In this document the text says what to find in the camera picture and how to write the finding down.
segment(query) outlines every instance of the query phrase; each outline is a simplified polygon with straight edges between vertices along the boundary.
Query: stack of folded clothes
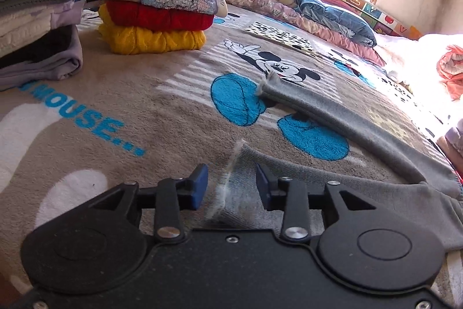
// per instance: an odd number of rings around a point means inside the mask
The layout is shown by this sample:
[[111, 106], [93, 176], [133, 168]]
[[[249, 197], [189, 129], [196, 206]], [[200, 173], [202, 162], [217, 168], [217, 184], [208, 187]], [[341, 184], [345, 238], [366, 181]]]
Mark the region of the stack of folded clothes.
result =
[[117, 54], [200, 49], [214, 15], [226, 17], [225, 0], [106, 0], [99, 31]]
[[0, 90], [61, 80], [82, 67], [84, 1], [0, 0]]

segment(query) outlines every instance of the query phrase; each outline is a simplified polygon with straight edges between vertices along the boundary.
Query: blue cartoon shoe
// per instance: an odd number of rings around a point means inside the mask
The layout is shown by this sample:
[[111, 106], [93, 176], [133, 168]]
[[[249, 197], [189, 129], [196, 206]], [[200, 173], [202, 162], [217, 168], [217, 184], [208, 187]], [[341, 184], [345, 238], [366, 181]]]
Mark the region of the blue cartoon shoe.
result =
[[371, 81], [369, 81], [367, 78], [365, 78], [360, 72], [358, 72], [357, 70], [354, 70], [353, 68], [344, 64], [343, 62], [334, 61], [334, 65], [341, 71], [345, 72], [346, 74], [359, 78], [362, 82], [364, 82], [365, 84], [368, 84], [371, 88], [376, 88], [374, 84]]
[[318, 159], [340, 160], [349, 152], [346, 138], [299, 113], [281, 118], [277, 125], [292, 145]]
[[215, 78], [211, 98], [218, 112], [238, 126], [250, 126], [265, 112], [267, 105], [255, 95], [257, 85], [237, 74]]

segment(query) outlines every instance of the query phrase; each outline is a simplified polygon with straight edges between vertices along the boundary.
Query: orange cloth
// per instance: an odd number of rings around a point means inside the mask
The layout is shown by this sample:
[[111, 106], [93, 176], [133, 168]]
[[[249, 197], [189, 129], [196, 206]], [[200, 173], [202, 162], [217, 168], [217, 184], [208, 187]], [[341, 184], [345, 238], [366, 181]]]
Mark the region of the orange cloth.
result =
[[463, 60], [457, 59], [455, 55], [463, 56], [463, 48], [449, 45], [447, 50], [437, 62], [436, 69], [443, 78], [441, 82], [447, 87], [451, 99], [458, 100], [463, 94]]

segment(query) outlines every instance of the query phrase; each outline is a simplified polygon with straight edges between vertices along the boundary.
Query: mickey mouse print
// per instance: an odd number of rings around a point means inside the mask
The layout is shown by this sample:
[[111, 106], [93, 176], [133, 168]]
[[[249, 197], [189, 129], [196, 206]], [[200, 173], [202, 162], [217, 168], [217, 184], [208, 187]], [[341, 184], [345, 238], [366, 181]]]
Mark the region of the mickey mouse print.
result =
[[268, 74], [270, 71], [275, 71], [278, 76], [284, 80], [294, 83], [300, 83], [306, 78], [311, 78], [315, 81], [320, 80], [320, 75], [312, 70], [304, 67], [298, 67], [290, 61], [284, 61], [279, 56], [271, 52], [257, 51], [257, 49], [260, 48], [258, 45], [244, 46], [238, 42], [232, 42], [230, 40], [224, 40], [224, 43], [225, 46], [236, 53], [238, 57], [253, 65], [264, 74]]

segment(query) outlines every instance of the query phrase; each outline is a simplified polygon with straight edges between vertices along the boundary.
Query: dalmatian print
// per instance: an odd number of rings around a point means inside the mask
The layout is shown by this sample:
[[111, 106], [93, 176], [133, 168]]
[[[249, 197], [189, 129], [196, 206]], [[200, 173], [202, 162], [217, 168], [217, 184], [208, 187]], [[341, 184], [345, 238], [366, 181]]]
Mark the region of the dalmatian print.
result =
[[296, 36], [295, 34], [273, 28], [256, 21], [251, 26], [246, 28], [244, 32], [257, 35], [261, 38], [275, 41], [279, 44], [286, 45], [291, 49], [295, 49], [309, 56], [321, 57], [320, 53], [315, 51], [309, 40]]

